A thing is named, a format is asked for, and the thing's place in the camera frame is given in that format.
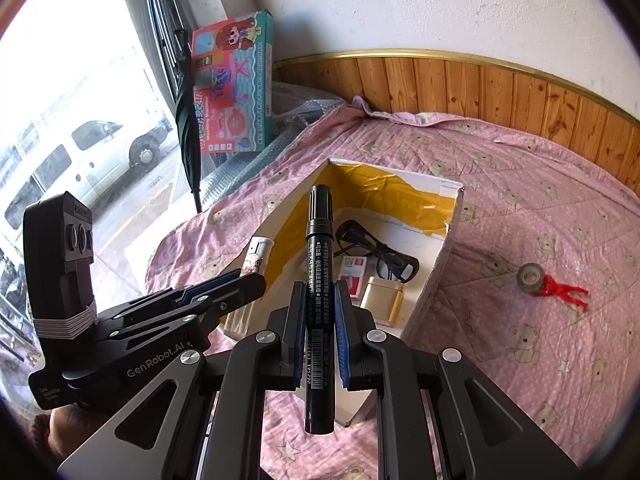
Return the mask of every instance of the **black umbrella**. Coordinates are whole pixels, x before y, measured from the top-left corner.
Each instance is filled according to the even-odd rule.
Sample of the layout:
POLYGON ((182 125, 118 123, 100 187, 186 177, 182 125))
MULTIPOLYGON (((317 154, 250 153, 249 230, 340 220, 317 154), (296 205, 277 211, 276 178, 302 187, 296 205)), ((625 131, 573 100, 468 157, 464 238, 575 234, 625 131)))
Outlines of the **black umbrella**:
POLYGON ((200 129, 196 109, 193 105, 193 76, 191 75, 191 49, 189 33, 183 28, 174 31, 178 42, 175 73, 178 79, 178 93, 175 100, 175 123, 182 152, 182 164, 187 182, 193 193, 196 211, 202 212, 200 203, 200 129))

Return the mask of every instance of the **white van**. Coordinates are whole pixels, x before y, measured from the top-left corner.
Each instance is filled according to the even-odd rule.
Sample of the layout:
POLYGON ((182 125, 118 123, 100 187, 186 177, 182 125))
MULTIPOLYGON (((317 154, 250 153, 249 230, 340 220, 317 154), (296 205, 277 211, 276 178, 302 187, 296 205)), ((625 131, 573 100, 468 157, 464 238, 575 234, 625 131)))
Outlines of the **white van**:
POLYGON ((29 204, 69 191, 91 207, 129 168, 156 165, 160 145, 172 126, 165 116, 155 124, 149 121, 147 114, 124 124, 91 120, 66 134, 40 138, 34 132, 30 142, 7 146, 0 152, 0 232, 4 238, 21 254, 22 215, 29 204))

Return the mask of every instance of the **car tire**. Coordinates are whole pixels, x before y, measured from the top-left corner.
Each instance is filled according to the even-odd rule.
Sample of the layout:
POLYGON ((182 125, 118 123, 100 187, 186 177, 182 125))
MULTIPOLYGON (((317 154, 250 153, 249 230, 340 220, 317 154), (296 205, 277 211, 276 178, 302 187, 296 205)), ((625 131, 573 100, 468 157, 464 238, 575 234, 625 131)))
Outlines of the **car tire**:
POLYGON ((150 170, 160 161, 160 146, 154 140, 143 139, 131 150, 130 162, 140 168, 150 170))

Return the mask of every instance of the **washing machine toy packaging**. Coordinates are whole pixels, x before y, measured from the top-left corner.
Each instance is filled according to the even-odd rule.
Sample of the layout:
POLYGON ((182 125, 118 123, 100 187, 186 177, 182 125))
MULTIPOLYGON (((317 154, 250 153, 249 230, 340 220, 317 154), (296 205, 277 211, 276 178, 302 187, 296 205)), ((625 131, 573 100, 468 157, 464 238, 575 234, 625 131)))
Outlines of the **washing machine toy packaging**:
POLYGON ((201 152, 259 152, 269 144, 272 44, 273 19, 266 10, 193 33, 201 152))

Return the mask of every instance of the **bed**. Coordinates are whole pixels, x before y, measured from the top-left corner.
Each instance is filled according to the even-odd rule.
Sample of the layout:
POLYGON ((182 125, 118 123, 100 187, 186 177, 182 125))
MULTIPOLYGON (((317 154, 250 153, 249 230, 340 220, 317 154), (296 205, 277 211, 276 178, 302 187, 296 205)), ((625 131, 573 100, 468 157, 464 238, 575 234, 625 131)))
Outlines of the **bed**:
MULTIPOLYGON (((237 192, 169 234, 148 268, 148 290, 219 273, 282 197, 330 155, 465 185, 452 253, 409 343, 431 352, 458 348, 580 462, 640 371, 640 200, 551 140, 452 114, 372 112, 355 98, 306 128, 237 192), (524 262, 588 288, 589 310, 522 293, 514 273, 524 262)), ((210 339, 210 351, 232 345, 219 331, 210 339)), ((293 394, 268 395, 262 467, 274 478, 377 477, 374 418, 328 436, 305 434, 303 419, 293 394)))

